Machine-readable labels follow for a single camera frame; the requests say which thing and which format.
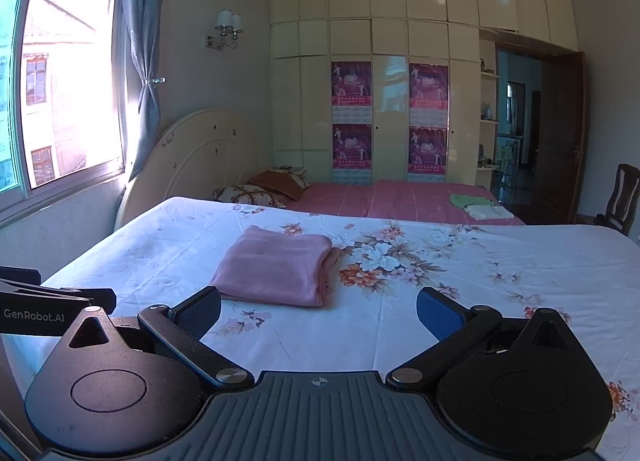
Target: green cloth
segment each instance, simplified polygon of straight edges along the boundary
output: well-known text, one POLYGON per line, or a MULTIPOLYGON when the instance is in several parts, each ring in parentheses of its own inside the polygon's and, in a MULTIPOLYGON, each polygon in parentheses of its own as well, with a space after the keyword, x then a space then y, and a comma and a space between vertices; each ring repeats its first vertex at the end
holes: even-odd
POLYGON ((485 197, 464 196, 462 194, 452 194, 449 198, 450 203, 456 208, 466 208, 469 205, 493 206, 494 202, 485 197))

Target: railing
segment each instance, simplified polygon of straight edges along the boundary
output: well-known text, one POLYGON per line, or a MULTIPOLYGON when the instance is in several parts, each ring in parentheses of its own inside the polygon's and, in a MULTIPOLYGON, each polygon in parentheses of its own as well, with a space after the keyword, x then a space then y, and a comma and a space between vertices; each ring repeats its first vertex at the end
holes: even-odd
POLYGON ((500 187, 515 189, 518 182, 518 168, 520 166, 520 148, 524 136, 513 134, 497 134, 498 149, 496 156, 496 175, 500 176, 500 187), (500 138, 507 139, 507 144, 500 145, 500 138))

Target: pink folded towel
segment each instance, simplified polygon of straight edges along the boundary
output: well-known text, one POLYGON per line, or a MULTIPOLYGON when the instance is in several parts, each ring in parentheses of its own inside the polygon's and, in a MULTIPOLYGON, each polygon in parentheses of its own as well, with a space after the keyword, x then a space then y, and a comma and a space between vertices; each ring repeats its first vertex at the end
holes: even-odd
POLYGON ((324 235, 284 235, 249 226, 225 253, 211 284, 231 300, 322 306, 327 270, 339 253, 324 235))

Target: lamp shade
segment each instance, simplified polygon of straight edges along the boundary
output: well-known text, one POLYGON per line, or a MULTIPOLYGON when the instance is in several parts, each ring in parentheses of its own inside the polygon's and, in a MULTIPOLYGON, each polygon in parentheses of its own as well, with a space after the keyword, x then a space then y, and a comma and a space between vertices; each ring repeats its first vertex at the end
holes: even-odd
POLYGON ((231 26, 234 21, 234 14, 230 9, 223 9, 218 14, 216 27, 231 26))
POLYGON ((238 32, 242 31, 242 17, 240 15, 234 15, 234 29, 238 32))

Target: white folded cloth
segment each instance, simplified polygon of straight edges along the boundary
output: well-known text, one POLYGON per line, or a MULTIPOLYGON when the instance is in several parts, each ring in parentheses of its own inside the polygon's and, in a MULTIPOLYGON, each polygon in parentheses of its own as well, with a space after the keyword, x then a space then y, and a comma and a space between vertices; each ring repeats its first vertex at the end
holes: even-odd
POLYGON ((513 214, 504 206, 469 205, 465 212, 476 221, 486 221, 488 219, 513 219, 513 214))

